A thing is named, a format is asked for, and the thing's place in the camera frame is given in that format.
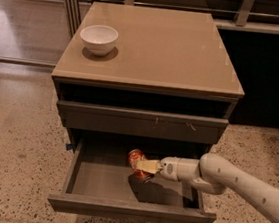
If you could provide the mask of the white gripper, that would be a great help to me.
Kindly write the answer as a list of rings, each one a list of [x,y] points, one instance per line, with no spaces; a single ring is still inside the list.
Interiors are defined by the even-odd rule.
[[[159,173],[164,179],[180,182],[192,182],[200,176],[199,160],[181,157],[166,157],[158,160],[137,161],[136,169],[146,173]]]

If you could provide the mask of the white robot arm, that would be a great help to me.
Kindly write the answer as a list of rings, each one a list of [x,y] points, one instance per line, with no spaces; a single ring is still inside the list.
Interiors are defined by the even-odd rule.
[[[161,160],[140,159],[134,168],[163,179],[187,182],[197,191],[219,195],[226,188],[239,194],[272,223],[279,223],[279,189],[235,167],[225,158],[205,153],[200,159],[166,157]]]

